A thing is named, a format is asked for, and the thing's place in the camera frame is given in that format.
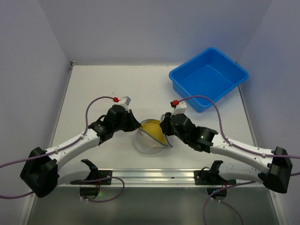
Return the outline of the yellow bra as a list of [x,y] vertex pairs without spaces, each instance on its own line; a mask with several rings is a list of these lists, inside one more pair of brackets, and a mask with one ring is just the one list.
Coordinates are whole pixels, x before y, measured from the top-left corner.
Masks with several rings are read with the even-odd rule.
[[140,131],[161,145],[167,145],[159,120],[145,120],[141,123]]

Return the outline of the white mesh laundry bag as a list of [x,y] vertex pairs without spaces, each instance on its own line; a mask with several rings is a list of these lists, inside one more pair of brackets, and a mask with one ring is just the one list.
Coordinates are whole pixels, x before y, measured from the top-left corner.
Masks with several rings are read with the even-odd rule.
[[162,149],[173,147],[172,141],[170,141],[166,135],[164,135],[164,137],[167,141],[167,145],[161,145],[160,143],[154,141],[152,138],[142,133],[139,128],[137,129],[137,132],[133,137],[133,141],[135,147],[139,152],[143,154],[156,154],[159,153]]

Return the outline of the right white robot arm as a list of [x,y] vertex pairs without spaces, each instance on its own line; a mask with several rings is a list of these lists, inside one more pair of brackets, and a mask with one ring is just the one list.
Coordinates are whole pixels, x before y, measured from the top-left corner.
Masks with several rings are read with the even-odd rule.
[[222,160],[214,161],[207,175],[212,182],[255,181],[274,192],[287,193],[293,164],[284,148],[270,150],[232,142],[216,130],[196,126],[183,113],[165,113],[160,127],[164,135],[178,137],[193,150],[222,155],[239,162],[230,165]]

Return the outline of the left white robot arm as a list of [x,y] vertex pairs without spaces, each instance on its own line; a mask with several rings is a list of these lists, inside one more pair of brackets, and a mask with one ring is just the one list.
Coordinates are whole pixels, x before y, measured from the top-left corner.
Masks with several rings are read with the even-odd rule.
[[47,196],[60,184],[73,181],[95,184],[100,175],[90,160],[82,159],[71,168],[67,168],[66,164],[83,152],[108,141],[116,132],[132,132],[140,127],[131,110],[113,105],[106,115],[88,125],[78,136],[47,150],[40,147],[32,150],[20,177],[39,198]]

